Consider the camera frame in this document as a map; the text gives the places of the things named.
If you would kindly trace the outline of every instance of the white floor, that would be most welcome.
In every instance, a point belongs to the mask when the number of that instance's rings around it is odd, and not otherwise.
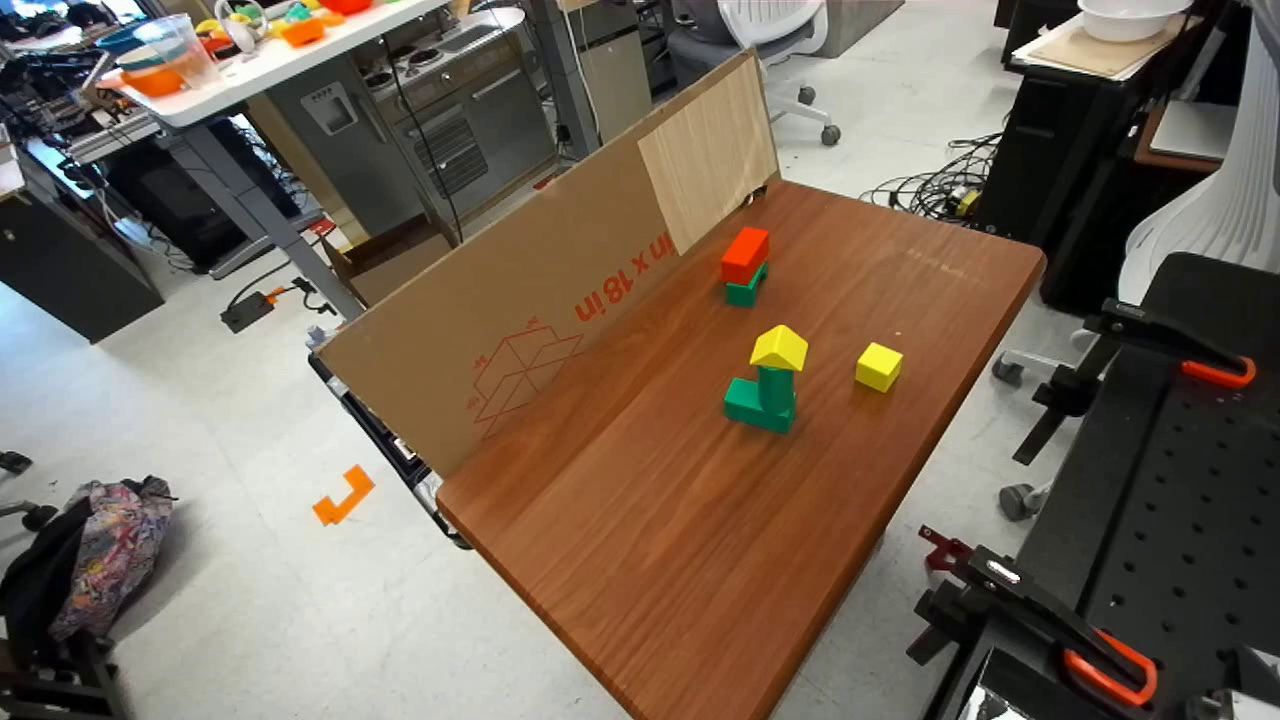
[[[993,0],[910,0],[839,58],[796,58],[846,123],[815,147],[781,128],[786,177],[858,196],[936,167],[949,141],[1004,123]],[[215,319],[239,278],[185,278],[149,319],[84,345],[0,289],[0,446],[38,469],[0,500],[64,500],[81,481],[166,474],[182,530],[149,597],[117,623],[117,659],[144,720],[175,714],[625,714],[570,647],[457,553],[306,362],[317,315],[289,300],[246,334]],[[1008,345],[1064,352],[1071,319],[1030,302]],[[781,714],[919,714],[942,664],[904,647],[924,627],[917,524],[1015,553],[1000,483],[1049,483],[1067,431],[1022,469],[1030,396],[977,379],[953,431],[891,518],[846,606],[794,678]],[[342,526],[312,500],[363,464],[378,491]],[[0,524],[0,553],[29,542]]]

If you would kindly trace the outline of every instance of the toy block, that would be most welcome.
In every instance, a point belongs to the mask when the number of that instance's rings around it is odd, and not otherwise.
[[[870,345],[863,356],[858,359],[854,379],[870,385],[873,393],[891,393],[902,373],[904,373],[904,352]]]
[[[756,334],[752,362],[756,368],[781,368],[781,373],[804,373],[807,338],[794,330],[787,325],[774,325]]]
[[[796,373],[761,368],[761,405],[774,417],[796,417]]]
[[[761,270],[763,257],[769,257],[769,230],[741,227],[720,257],[720,278],[750,285]]]
[[[763,428],[763,431],[787,431],[796,424],[794,410],[763,410],[761,385],[752,385],[746,376],[728,379],[723,417],[737,424]]]
[[[769,278],[769,262],[761,262],[750,285],[723,285],[723,302],[752,308],[761,289],[763,289],[763,278]]]

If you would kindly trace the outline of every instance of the box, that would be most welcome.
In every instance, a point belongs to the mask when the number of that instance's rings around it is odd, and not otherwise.
[[[737,55],[344,325],[319,359],[449,474],[774,179],[761,63]]]

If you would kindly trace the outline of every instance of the yellow block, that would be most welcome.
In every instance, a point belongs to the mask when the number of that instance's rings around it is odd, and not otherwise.
[[[807,338],[794,330],[787,325],[774,325],[756,334],[752,368],[781,368],[781,373],[804,373]]]
[[[863,356],[858,359],[854,379],[870,385],[873,393],[891,393],[891,379],[904,373],[904,352],[870,345]]]

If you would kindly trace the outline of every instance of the red block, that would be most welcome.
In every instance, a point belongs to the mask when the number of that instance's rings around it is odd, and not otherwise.
[[[756,268],[763,262],[769,257],[769,230],[763,227],[741,227],[732,237],[732,245],[723,248],[720,257],[720,278],[728,285],[752,285]]]

